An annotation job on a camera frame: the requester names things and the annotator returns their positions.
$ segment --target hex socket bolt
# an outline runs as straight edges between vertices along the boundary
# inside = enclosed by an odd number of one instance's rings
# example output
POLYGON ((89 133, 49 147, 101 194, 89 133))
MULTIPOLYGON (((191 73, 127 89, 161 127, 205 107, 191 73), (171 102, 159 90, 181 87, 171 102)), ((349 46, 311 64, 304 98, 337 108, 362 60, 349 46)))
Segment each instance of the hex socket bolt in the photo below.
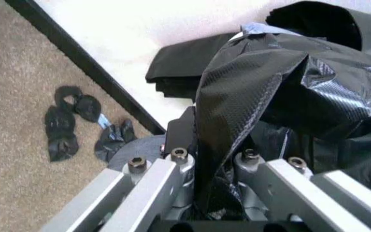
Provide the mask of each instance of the hex socket bolt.
POLYGON ((182 147, 174 148, 171 151, 171 160, 176 162, 178 165, 187 163, 188 152, 182 147))
POLYGON ((130 173, 140 174, 147 170, 147 160, 143 157, 134 157, 128 161, 130 173))
POLYGON ((306 162, 299 157, 290 157, 287 162, 301 173, 304 173, 307 168, 306 162))
POLYGON ((256 164, 260 159, 260 154, 254 149, 246 149, 243 151, 242 161, 244 163, 256 164))

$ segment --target floor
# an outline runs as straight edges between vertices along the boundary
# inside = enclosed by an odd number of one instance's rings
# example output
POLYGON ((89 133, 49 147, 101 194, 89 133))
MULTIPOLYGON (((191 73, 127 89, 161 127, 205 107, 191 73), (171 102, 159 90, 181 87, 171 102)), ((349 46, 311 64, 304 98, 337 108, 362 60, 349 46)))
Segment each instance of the floor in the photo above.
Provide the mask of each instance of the floor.
POLYGON ((133 120, 138 137, 150 134, 0 0, 0 231, 38 230, 106 166, 94 155, 99 125, 79 116, 78 153, 49 163, 43 117, 62 85, 77 85, 95 96, 112 122, 133 120))

